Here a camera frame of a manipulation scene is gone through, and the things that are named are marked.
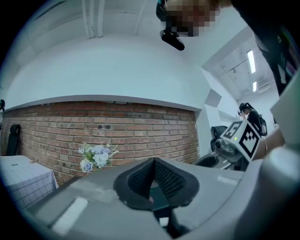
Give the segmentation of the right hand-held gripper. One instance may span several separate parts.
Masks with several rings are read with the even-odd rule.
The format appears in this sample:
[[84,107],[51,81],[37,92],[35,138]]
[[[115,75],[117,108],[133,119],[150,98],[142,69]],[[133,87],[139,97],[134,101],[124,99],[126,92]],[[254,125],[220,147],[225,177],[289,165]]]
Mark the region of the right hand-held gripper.
[[247,120],[233,122],[215,142],[215,152],[195,161],[195,165],[216,168],[219,155],[234,166],[235,170],[245,171],[253,160],[261,137]]

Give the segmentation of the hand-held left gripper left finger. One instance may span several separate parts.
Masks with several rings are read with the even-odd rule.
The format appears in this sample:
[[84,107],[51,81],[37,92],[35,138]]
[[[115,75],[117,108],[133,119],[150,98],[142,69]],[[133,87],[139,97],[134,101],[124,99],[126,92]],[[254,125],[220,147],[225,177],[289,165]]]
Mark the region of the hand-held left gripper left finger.
[[121,202],[134,210],[152,210],[150,188],[155,177],[154,158],[149,158],[119,174],[114,190]]

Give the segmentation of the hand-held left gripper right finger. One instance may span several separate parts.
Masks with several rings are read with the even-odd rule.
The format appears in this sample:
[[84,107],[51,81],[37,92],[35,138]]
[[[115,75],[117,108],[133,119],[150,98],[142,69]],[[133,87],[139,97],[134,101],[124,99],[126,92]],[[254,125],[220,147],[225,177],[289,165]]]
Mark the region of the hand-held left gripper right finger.
[[189,205],[197,195],[198,179],[160,158],[154,158],[154,181],[161,188],[171,207]]

